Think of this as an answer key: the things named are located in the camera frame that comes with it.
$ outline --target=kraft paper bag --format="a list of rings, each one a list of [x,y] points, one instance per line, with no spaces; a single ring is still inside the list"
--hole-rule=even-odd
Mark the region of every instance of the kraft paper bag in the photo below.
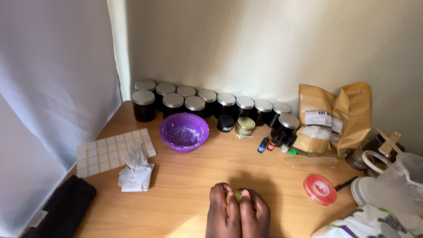
[[[371,130],[371,87],[358,82],[342,87],[333,106],[331,145],[338,157],[356,149]]]
[[[301,128],[293,147],[315,153],[330,149],[332,109],[336,96],[324,89],[299,85],[298,115]]]

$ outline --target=wooden table surface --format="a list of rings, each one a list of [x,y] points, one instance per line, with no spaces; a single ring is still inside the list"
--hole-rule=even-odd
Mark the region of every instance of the wooden table surface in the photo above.
[[[338,200],[324,207],[312,201],[302,183],[310,174],[320,174],[332,184],[343,183],[362,172],[343,159],[334,167],[285,165],[279,148],[260,154],[257,147],[270,136],[266,125],[256,128],[255,138],[239,140],[234,131],[217,130],[214,117],[206,119],[210,135],[197,150],[181,154],[159,136],[162,114],[154,121],[135,120],[132,102],[126,101],[99,134],[107,138],[148,128],[157,155],[148,192],[122,193],[118,173],[123,167],[85,178],[97,189],[75,237],[204,237],[210,188],[227,182],[234,189],[255,189],[272,213],[271,237],[308,238],[320,227],[342,218],[357,207],[349,187],[338,192]]]

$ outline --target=hand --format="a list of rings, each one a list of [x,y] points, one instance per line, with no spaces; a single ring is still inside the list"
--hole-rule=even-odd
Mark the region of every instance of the hand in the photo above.
[[[210,189],[206,238],[241,238],[241,216],[238,200],[227,183]]]
[[[269,237],[270,209],[263,198],[252,189],[242,190],[239,201],[243,238]]]

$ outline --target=red tape roll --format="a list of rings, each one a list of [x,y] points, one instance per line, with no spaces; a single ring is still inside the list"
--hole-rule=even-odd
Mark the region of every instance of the red tape roll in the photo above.
[[[307,195],[316,203],[328,206],[336,201],[338,195],[334,186],[318,174],[309,174],[303,182]]]

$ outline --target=black towel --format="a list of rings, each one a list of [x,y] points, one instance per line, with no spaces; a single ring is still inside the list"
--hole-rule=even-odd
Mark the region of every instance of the black towel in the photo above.
[[[95,187],[72,175],[43,208],[46,217],[22,238],[72,238],[96,193]]]

